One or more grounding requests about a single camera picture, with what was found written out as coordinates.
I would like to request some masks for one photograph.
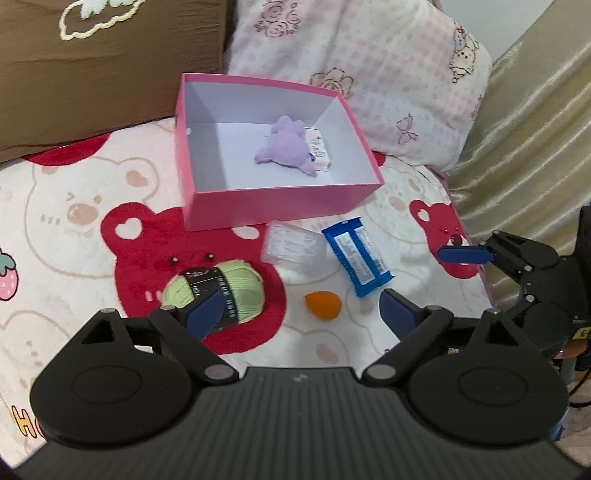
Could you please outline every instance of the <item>clear plastic box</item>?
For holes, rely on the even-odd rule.
[[[326,265],[327,245],[321,233],[274,220],[267,226],[261,260],[304,275],[314,275]]]

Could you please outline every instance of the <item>beauty blender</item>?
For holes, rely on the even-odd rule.
[[[304,297],[306,306],[316,317],[325,322],[339,316],[343,302],[331,291],[314,291]]]

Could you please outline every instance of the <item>pink box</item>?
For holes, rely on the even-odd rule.
[[[320,131],[331,160],[328,171],[314,178],[275,163],[254,163],[281,115]],[[384,184],[345,99],[320,87],[185,73],[175,144],[190,231],[339,215]]]

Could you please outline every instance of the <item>beige satin fabric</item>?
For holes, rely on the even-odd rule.
[[[555,0],[495,63],[449,175],[474,241],[499,229],[572,252],[579,208],[591,200],[590,20],[589,0]],[[510,304],[517,285],[486,273],[494,300]]]

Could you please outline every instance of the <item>blue gripper pad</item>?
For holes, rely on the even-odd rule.
[[[443,263],[463,263],[472,265],[484,265],[492,262],[495,256],[486,247],[441,247],[437,252],[437,258]]]
[[[424,319],[424,310],[391,288],[379,296],[379,314],[398,340],[412,332]]]
[[[198,303],[198,305],[191,309],[191,303],[193,302]],[[226,303],[220,290],[215,291],[213,295],[204,301],[199,302],[199,299],[197,299],[193,302],[186,307],[191,310],[187,314],[185,328],[191,335],[203,340],[222,319]]]

